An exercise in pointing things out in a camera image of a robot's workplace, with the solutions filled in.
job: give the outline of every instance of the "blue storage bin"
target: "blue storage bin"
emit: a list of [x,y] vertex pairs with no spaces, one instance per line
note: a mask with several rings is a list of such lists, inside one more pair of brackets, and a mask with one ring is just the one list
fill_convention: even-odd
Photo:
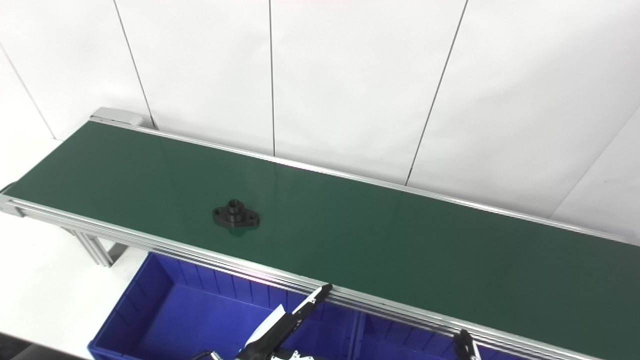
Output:
[[[233,359],[255,328],[304,295],[177,259],[149,254],[89,344],[98,360],[188,360],[203,350]],[[285,348],[351,359],[359,313],[322,303]]]
[[[354,360],[455,360],[453,337],[360,314]],[[483,360],[525,360],[478,347]]]

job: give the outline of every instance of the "white floor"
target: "white floor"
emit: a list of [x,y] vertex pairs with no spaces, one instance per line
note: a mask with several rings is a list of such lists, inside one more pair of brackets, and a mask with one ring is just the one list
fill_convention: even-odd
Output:
[[[59,143],[0,137],[0,188]],[[0,213],[0,332],[91,359],[87,344],[146,255],[129,248],[103,268],[64,230]]]

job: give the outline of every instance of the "white wall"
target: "white wall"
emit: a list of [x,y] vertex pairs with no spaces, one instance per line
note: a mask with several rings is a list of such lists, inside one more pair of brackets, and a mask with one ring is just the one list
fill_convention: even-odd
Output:
[[160,130],[273,153],[268,0],[118,9]]
[[638,237],[636,1],[117,6],[0,1],[3,136],[64,139],[110,106],[163,131]]
[[640,105],[639,14],[470,0],[409,185],[550,216]]
[[464,0],[274,0],[276,155],[404,183]]
[[0,42],[56,138],[101,106],[148,118],[111,1],[2,0]]

